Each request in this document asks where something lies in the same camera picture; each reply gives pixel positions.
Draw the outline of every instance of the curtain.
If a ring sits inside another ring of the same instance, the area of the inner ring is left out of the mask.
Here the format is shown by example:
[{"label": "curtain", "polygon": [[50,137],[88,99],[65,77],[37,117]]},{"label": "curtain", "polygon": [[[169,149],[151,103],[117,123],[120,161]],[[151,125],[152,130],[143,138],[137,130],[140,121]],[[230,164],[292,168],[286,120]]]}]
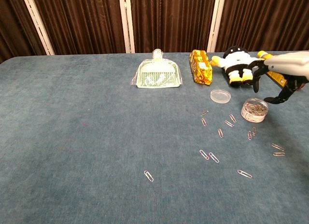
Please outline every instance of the curtain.
[{"label": "curtain", "polygon": [[0,0],[0,46],[0,63],[46,54],[24,0]]},{"label": "curtain", "polygon": [[119,0],[35,0],[55,54],[125,53]]},{"label": "curtain", "polygon": [[131,0],[135,52],[206,49],[215,0]]},{"label": "curtain", "polygon": [[225,0],[216,52],[308,50],[309,0]]}]

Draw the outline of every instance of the silver paper clip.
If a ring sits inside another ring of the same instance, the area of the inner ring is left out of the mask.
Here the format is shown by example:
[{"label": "silver paper clip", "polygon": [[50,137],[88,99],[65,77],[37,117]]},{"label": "silver paper clip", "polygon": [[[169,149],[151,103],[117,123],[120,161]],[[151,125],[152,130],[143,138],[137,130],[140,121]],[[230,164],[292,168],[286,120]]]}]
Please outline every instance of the silver paper clip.
[{"label": "silver paper clip", "polygon": [[255,128],[255,127],[252,128],[252,135],[253,135],[253,136],[256,135],[256,128]]},{"label": "silver paper clip", "polygon": [[204,118],[201,118],[201,121],[202,121],[203,126],[207,126],[206,120]]},{"label": "silver paper clip", "polygon": [[251,131],[248,131],[248,140],[252,140]]},{"label": "silver paper clip", "polygon": [[231,118],[231,120],[232,120],[234,123],[236,123],[236,119],[235,119],[235,117],[234,117],[232,114],[230,114],[230,118]]},{"label": "silver paper clip", "polygon": [[153,177],[152,177],[152,175],[146,170],[146,171],[144,171],[144,174],[145,174],[145,176],[148,178],[148,180],[150,180],[151,182],[153,182],[154,181],[154,179],[153,179]]},{"label": "silver paper clip", "polygon": [[277,148],[281,151],[284,151],[284,148],[280,147],[279,145],[276,145],[275,143],[272,143],[271,146],[274,147],[274,148]]},{"label": "silver paper clip", "polygon": [[252,178],[253,176],[252,175],[250,175],[249,173],[246,173],[246,172],[244,172],[244,171],[242,171],[242,170],[237,170],[237,172],[240,174],[240,175],[242,175],[242,176],[244,176],[244,177],[248,177],[248,178]]},{"label": "silver paper clip", "polygon": [[204,115],[206,115],[208,113],[208,111],[204,111],[202,114],[201,114],[201,117],[203,117]]},{"label": "silver paper clip", "polygon": [[227,125],[229,125],[230,127],[233,127],[234,126],[234,124],[231,124],[229,121],[227,121],[227,120],[225,120],[224,121]]},{"label": "silver paper clip", "polygon": [[207,154],[201,149],[199,150],[199,153],[201,153],[201,155],[206,159],[209,160],[209,156],[207,156]]},{"label": "silver paper clip", "polygon": [[285,156],[285,153],[273,153],[274,156]]},{"label": "silver paper clip", "polygon": [[213,153],[208,153],[208,155],[209,155],[216,163],[219,162],[218,158],[217,158]]},{"label": "silver paper clip", "polygon": [[223,132],[222,132],[221,129],[218,129],[218,133],[219,133],[219,136],[220,136],[221,138],[223,138]]}]

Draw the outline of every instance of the stuffed toy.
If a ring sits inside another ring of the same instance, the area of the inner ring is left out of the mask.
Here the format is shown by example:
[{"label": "stuffed toy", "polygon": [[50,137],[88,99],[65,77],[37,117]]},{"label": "stuffed toy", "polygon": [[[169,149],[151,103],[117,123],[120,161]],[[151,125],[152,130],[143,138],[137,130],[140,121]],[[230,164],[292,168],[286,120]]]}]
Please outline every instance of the stuffed toy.
[{"label": "stuffed toy", "polygon": [[255,60],[258,58],[251,57],[246,49],[232,46],[226,50],[223,58],[213,56],[211,65],[223,68],[229,77],[229,84],[232,87],[237,87],[241,84],[252,85],[252,70],[246,67]]}]

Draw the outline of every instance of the dustpan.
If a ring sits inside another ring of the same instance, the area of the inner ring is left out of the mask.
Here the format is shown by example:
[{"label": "dustpan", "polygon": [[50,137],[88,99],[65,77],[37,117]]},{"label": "dustpan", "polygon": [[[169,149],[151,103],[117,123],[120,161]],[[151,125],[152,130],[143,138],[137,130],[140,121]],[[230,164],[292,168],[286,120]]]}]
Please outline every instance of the dustpan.
[{"label": "dustpan", "polygon": [[162,58],[160,49],[153,51],[153,59],[141,62],[137,71],[136,85],[138,88],[178,87],[181,77],[178,65]]}]

